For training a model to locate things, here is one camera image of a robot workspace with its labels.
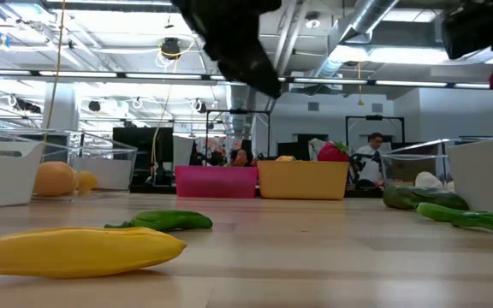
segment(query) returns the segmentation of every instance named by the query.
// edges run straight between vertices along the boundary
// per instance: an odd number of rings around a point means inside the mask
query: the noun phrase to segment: pink plastic basket
[[[188,198],[254,198],[258,169],[177,166],[176,193]]]

